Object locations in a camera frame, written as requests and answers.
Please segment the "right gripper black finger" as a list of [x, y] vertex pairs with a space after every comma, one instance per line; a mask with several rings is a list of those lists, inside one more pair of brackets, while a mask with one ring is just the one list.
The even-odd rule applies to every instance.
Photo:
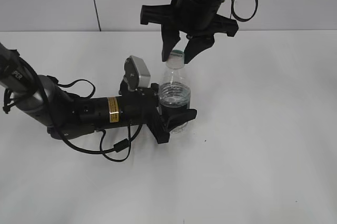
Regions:
[[184, 50], [184, 64], [188, 64], [201, 52], [211, 48], [215, 43], [214, 35], [192, 37]]
[[180, 30], [179, 26], [173, 24], [162, 24], [161, 25], [161, 36], [162, 36], [162, 61], [166, 62], [169, 58], [171, 51], [174, 49], [176, 44], [180, 41]]

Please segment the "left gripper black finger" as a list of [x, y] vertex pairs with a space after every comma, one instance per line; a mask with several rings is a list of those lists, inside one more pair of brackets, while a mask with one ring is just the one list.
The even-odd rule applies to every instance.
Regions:
[[165, 130], [167, 132], [187, 123], [188, 121], [194, 120], [197, 116], [196, 109], [186, 109], [185, 111], [170, 115], [165, 124]]

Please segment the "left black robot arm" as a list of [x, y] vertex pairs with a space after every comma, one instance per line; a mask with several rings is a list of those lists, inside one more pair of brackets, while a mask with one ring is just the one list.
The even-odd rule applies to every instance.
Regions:
[[3, 111], [17, 107], [47, 128], [54, 139], [75, 139], [102, 129], [146, 125], [159, 144], [170, 132], [195, 119], [197, 111], [185, 105], [160, 114], [158, 84], [139, 57], [124, 63], [119, 95], [96, 98], [67, 92], [55, 77], [37, 75], [18, 51], [1, 47], [1, 85], [5, 88]]

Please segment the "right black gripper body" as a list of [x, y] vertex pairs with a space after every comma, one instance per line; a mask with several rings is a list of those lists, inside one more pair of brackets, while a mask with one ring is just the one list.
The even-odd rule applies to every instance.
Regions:
[[235, 20], [217, 14], [224, 0], [171, 0], [168, 5], [143, 5], [140, 23], [161, 24], [192, 36], [226, 33], [233, 37], [238, 31]]

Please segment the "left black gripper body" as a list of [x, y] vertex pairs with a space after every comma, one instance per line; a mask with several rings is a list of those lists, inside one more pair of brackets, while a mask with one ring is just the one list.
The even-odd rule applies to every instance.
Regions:
[[149, 88], [128, 90], [126, 83], [120, 84], [119, 96], [116, 98], [119, 108], [118, 127], [128, 124], [147, 125], [158, 144], [169, 141], [170, 133], [164, 126], [158, 112], [158, 84], [152, 83]]

